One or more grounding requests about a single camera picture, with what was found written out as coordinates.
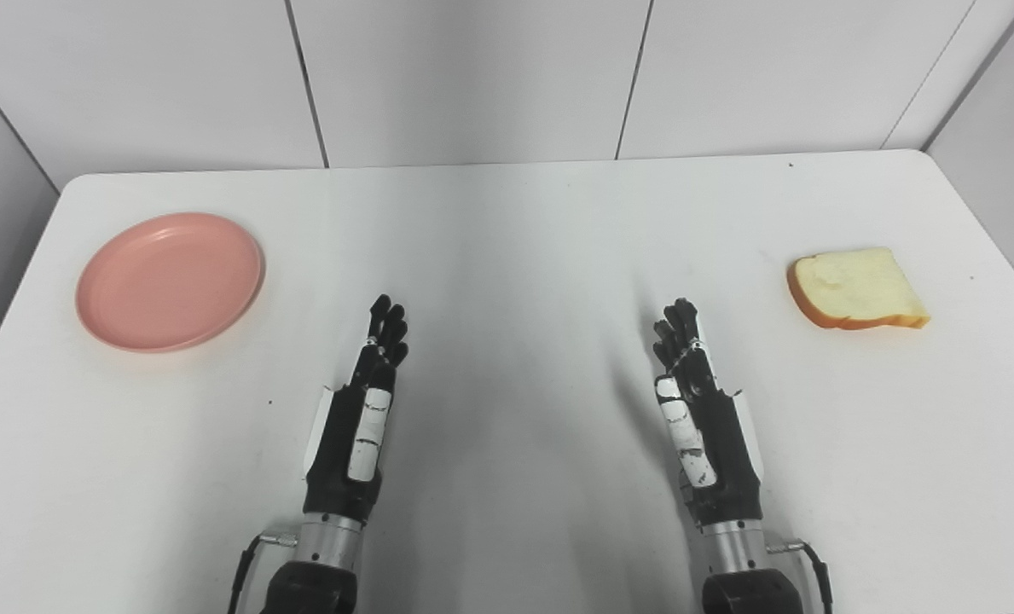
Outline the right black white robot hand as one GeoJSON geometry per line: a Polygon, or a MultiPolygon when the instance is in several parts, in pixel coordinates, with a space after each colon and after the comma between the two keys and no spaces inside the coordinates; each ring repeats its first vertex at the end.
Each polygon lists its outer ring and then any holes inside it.
{"type": "Polygon", "coordinates": [[[681,463],[691,517],[700,527],[760,521],[760,477],[735,397],[718,385],[697,307],[679,297],[663,308],[654,331],[653,350],[663,367],[655,396],[681,463]]]}

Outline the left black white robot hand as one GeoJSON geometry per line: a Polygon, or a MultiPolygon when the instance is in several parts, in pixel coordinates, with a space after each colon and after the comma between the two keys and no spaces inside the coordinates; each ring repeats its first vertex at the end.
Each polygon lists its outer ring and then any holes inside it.
{"type": "Polygon", "coordinates": [[[315,459],[305,482],[304,513],[367,524],[379,498],[379,461],[397,385],[408,357],[405,309],[382,294],[370,308],[365,346],[351,380],[332,396],[315,459]]]}

